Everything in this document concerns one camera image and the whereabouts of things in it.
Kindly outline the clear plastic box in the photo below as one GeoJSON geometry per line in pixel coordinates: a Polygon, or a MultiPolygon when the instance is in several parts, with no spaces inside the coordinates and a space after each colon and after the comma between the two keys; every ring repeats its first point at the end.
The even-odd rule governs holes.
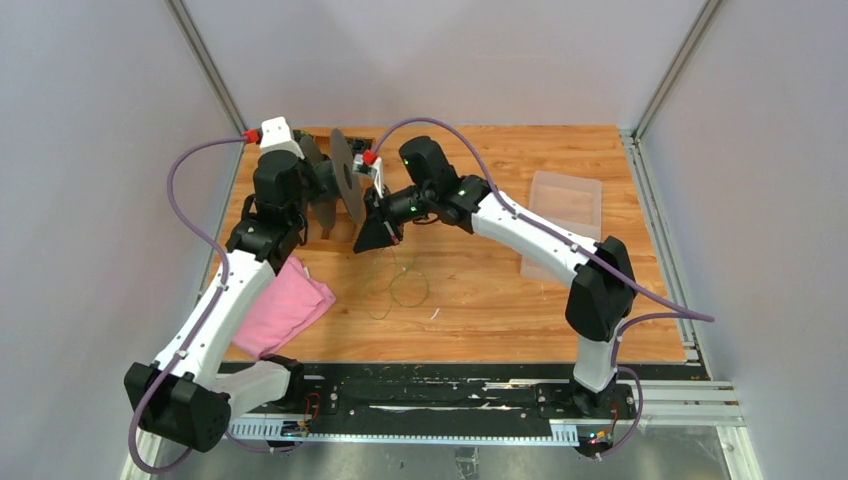
{"type": "Polygon", "coordinates": [[[528,208],[565,230],[601,241],[600,180],[537,171],[531,183],[528,208]]]}

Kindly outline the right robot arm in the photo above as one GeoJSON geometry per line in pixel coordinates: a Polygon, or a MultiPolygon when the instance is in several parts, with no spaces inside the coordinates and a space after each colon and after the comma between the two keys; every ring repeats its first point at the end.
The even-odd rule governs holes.
{"type": "Polygon", "coordinates": [[[616,331],[635,298],[623,243],[574,234],[512,202],[487,179],[458,175],[428,136],[404,143],[400,156],[412,183],[396,192],[384,186],[376,153],[354,157],[354,172],[373,180],[364,194],[365,220],[354,251],[393,247],[403,240],[406,224],[433,216],[530,258],[569,289],[564,316],[577,334],[578,359],[563,403],[587,417],[622,409],[626,402],[614,397],[616,331]]]}

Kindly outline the black cable spool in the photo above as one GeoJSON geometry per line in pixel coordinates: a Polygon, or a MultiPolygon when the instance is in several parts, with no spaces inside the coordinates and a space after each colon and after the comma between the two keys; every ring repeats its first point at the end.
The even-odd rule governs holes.
{"type": "Polygon", "coordinates": [[[348,138],[332,129],[328,152],[320,150],[313,136],[305,135],[299,146],[317,179],[316,194],[309,200],[321,227],[332,230],[337,219],[337,203],[341,201],[351,221],[361,225],[366,218],[363,191],[354,173],[354,150],[348,138]]]}

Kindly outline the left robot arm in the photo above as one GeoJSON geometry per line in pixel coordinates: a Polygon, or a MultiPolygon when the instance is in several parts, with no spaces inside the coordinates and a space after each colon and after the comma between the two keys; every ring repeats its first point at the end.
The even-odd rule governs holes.
{"type": "Polygon", "coordinates": [[[333,208],[350,179],[347,162],[319,152],[263,154],[240,222],[218,248],[219,269],[176,336],[149,364],[135,363],[124,386],[132,431],[206,452],[231,422],[262,405],[319,410],[304,367],[280,347],[335,303],[329,287],[293,256],[308,238],[308,209],[333,208]]]}

